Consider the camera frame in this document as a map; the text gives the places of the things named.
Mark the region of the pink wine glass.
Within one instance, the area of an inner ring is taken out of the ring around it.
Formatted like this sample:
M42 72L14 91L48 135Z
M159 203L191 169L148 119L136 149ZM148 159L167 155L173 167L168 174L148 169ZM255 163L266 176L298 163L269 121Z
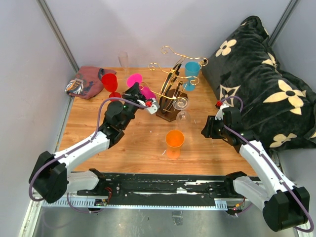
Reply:
M141 74L132 74L126 81L128 87L132 87L136 82L139 83L141 93L146 97L146 99L155 98L155 94L150 90L150 88L146 85L142 85L143 76Z

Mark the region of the red wine glass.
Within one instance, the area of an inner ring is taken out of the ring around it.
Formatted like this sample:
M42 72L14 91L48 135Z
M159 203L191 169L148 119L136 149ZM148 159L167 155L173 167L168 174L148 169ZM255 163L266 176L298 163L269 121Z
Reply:
M121 94L117 92L118 80L115 74L112 74L112 73L104 74L101 78L101 82L104 88L110 93L109 98L121 97Z

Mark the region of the orange wine glass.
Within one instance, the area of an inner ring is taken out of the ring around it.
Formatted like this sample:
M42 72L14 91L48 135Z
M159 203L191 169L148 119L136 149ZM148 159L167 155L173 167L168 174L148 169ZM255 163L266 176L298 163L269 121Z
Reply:
M170 159L177 159L181 154L181 147L184 143L184 135L179 130L171 130L165 137L166 155Z

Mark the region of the clear champagne flute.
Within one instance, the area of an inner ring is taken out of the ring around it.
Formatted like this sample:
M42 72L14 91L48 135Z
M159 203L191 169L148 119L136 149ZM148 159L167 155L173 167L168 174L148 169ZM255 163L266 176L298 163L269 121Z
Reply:
M120 66L123 69L124 72L124 80L127 82L127 80L130 78L130 76L133 74L133 72L130 69L129 66L129 57L128 57L128 53L125 51L119 51L118 52L118 60L120 63Z

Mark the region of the clear round wine glass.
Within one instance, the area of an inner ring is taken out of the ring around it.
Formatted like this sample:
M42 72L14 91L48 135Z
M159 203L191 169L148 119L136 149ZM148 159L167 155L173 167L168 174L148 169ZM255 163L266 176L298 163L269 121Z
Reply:
M186 97L178 97L173 101L173 107L178 111L176 116L177 125L180 131L185 132L191 125L191 116L187 111L189 100Z

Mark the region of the gold wire glass rack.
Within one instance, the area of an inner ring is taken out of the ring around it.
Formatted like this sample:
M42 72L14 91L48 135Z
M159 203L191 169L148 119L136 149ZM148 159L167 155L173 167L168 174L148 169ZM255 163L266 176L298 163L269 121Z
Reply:
M156 116L167 122L172 122L176 120L176 116L181 110L174 108L173 103L181 97L187 99L188 96L185 93L185 89L188 86L196 86L200 82L198 76L183 77L180 75L180 68L183 62L186 59L193 60L194 62L197 62L198 68L201 69L208 64L208 59L205 57L192 58L183 54L179 54L167 45L163 46L160 51L162 54L167 54L169 51L171 51L173 54L180 57L180 59L171 69L169 69L169 71L164 70L156 62L152 62L148 65L150 71L154 71L156 68L159 68L162 72L167 74L160 91L154 92L154 94L158 97L160 106Z

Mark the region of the maroon printed t-shirt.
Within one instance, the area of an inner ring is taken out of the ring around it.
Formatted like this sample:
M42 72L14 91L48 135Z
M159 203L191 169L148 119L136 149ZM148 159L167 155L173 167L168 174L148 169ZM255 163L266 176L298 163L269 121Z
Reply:
M82 66L65 88L65 92L71 96L90 99L99 94L104 86L101 78L105 74L116 74L111 69L103 69L94 66Z

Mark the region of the blue wine glass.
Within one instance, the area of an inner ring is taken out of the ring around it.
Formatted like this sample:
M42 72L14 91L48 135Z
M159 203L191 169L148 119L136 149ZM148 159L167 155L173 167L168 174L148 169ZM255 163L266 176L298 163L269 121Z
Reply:
M187 82L183 84L186 91L193 91L198 83L200 65L197 62L188 62L185 64L185 77Z

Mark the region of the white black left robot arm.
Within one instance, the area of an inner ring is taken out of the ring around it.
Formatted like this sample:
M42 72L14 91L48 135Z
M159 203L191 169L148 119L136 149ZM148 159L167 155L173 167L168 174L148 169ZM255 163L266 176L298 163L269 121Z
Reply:
M92 135L62 151L51 154L45 151L39 155L29 178L29 197L36 201L32 190L41 195L39 201L54 203L64 194L81 190L94 195L104 195L109 190L106 178L96 169L74 173L79 164L95 154L105 151L124 136L124 130L135 119L138 109L145 109L146 98L139 83L135 83L122 97L111 97L104 120L97 121Z

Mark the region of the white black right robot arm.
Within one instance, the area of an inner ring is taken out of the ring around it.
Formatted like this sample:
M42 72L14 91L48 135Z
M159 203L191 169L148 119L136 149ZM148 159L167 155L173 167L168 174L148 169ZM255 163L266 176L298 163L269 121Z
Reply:
M221 105L216 115L208 116L201 134L205 138L225 140L234 147L263 184L260 187L242 172L230 174L230 181L223 186L228 197L240 194L251 201L262 211L266 224L274 232L288 228L305 233L314 231L309 214L309 192L289 180L268 156L253 131L244 129L238 108Z

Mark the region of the black floral blanket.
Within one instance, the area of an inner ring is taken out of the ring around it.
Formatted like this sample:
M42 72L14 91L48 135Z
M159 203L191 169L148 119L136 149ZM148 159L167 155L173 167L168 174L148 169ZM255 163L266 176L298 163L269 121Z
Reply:
M209 57L202 74L216 97L241 108L245 129L267 151L316 146L316 94L283 71L258 16L249 16Z

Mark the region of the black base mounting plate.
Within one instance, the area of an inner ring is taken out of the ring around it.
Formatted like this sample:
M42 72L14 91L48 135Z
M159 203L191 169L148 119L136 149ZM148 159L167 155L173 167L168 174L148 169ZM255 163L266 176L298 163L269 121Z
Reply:
M218 199L242 201L232 190L227 176L101 173L93 190L77 191L79 196L100 200L111 194L111 206L144 208L211 208Z

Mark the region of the aluminium frame rail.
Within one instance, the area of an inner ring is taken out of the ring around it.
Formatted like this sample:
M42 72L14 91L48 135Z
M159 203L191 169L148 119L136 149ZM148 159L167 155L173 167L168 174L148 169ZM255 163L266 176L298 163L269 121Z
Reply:
M44 14L47 22L49 23L57 41L59 42L61 48L64 51L64 54L66 55L71 67L73 68L73 70L75 72L77 72L79 70L79 66L57 24L57 21L55 20L47 2L45 0L36 0L37 4L39 5L42 13Z

